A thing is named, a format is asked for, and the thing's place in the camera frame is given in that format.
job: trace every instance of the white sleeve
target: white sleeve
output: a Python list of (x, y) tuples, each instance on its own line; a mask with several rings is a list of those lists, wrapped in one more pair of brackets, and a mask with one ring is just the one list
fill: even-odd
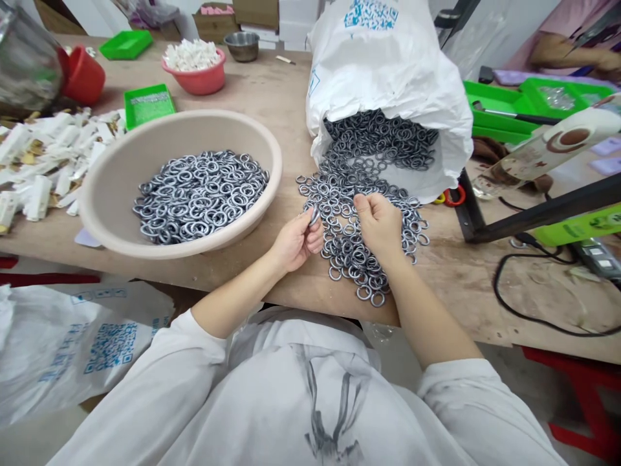
[(48, 464), (156, 464), (204, 404), (225, 350), (226, 340), (185, 312), (157, 332)]
[(418, 395), (479, 466), (567, 466), (485, 359), (432, 364)]

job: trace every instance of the person in background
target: person in background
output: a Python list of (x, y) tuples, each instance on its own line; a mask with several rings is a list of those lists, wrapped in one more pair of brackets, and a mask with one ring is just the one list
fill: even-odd
[(561, 0), (538, 30), (509, 60), (504, 69), (546, 74), (585, 76), (621, 81), (619, 26), (615, 21), (597, 37), (571, 51), (585, 32), (618, 0)]
[(403, 254), (401, 211), (381, 194), (354, 203), (424, 370), (420, 398), (405, 402), (362, 330), (343, 318), (277, 306), (235, 332), (321, 251), (310, 209), (158, 331), (49, 465), (565, 465)]

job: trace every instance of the floor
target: floor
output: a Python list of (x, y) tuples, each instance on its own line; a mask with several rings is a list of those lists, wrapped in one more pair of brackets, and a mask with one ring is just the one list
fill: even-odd
[[(18, 273), (75, 272), (74, 269), (52, 263), (21, 260)], [(104, 281), (116, 277), (103, 276)], [(393, 384), (416, 391), (421, 376), (420, 366), (401, 329), (363, 322), (366, 335), (382, 358), (382, 373)], [(547, 421), (553, 416), (572, 419), (575, 405), (571, 389), (562, 376), (548, 367), (528, 361), (518, 348), (479, 345), (484, 356), (492, 363), (509, 388), (530, 407), (543, 428), (549, 433)], [(618, 399), (610, 404), (615, 412), (621, 411)], [(0, 430), (0, 464), (3, 466), (40, 466), (54, 455), (71, 437), (85, 419), (79, 407), (68, 408), (53, 414)], [(554, 448), (570, 466), (605, 465), (602, 460), (585, 452), (568, 447), (552, 439)]]

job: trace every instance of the red plastic container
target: red plastic container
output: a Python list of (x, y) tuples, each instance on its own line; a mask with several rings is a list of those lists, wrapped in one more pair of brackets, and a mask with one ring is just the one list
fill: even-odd
[(162, 58), (162, 68), (172, 74), (179, 85), (189, 94), (208, 95), (214, 94), (224, 87), (224, 62), (226, 55), (220, 49), (216, 49), (220, 56), (220, 63), (211, 68), (198, 71), (176, 71), (166, 65)]
[(69, 79), (63, 94), (82, 105), (94, 105), (102, 95), (105, 71), (97, 61), (78, 45), (69, 55)]

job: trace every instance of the wooden table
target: wooden table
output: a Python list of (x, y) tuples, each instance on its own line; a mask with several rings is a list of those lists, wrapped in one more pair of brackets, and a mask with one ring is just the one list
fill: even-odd
[[(84, 43), (97, 48), (102, 39), (60, 36), (64, 45)], [(225, 65), (226, 86), (217, 94), (194, 97), (185, 93), (160, 66), (165, 43), (155, 43), (137, 61), (107, 61), (98, 56), (107, 81), (100, 103), (94, 109), (103, 113), (123, 106), (123, 92), (128, 89), (166, 83), (178, 111), (198, 108), (220, 108), (244, 113), (260, 121), (273, 132), (283, 150), (283, 178), (276, 199), (264, 220), (247, 238), (224, 250), (194, 257), (147, 261), (133, 259), (109, 250), (96, 250), (74, 243), (82, 228), (79, 218), (53, 210), (39, 223), (22, 217), (11, 232), (0, 239), (0, 250), (98, 271), (137, 277), (154, 282), (211, 291), (239, 274), (271, 246), (279, 228), (297, 215), (305, 198), (297, 190), (295, 178), (316, 170), (310, 156), (311, 136), (305, 123), (305, 99), (311, 69), (311, 55), (288, 53), (297, 66), (275, 60), (275, 53), (261, 51), (254, 63)], [(499, 203), (488, 207), (500, 215), (510, 211)], [(525, 344), (534, 348), (559, 351), (591, 359), (621, 363), (621, 335), (606, 338), (566, 337), (545, 327), (509, 315), (498, 304), (492, 277), (500, 258), (515, 252), (506, 239), (486, 245), (467, 245), (463, 241), (454, 209), (430, 205), (422, 209), (430, 223), (431, 245), (420, 248), (417, 270), (436, 290), (447, 308), (476, 341), (510, 346)], [(539, 285), (529, 278), (532, 263), (507, 266), (503, 295), (517, 308), (544, 316), (559, 325), (568, 326), (575, 316), (567, 311), (573, 295), (561, 282), (552, 280)], [(554, 276), (562, 278), (564, 268), (549, 265)], [(319, 256), (312, 257), (300, 270), (289, 274), (265, 297), (267, 302), (289, 305), (311, 311), (347, 316), (361, 320), (398, 325), (392, 297), (376, 309), (355, 295), (356, 286), (349, 280), (328, 278), (329, 264)], [(597, 283), (580, 285), (587, 295), (589, 325), (595, 329), (619, 324), (615, 311), (621, 308), (616, 289)]]

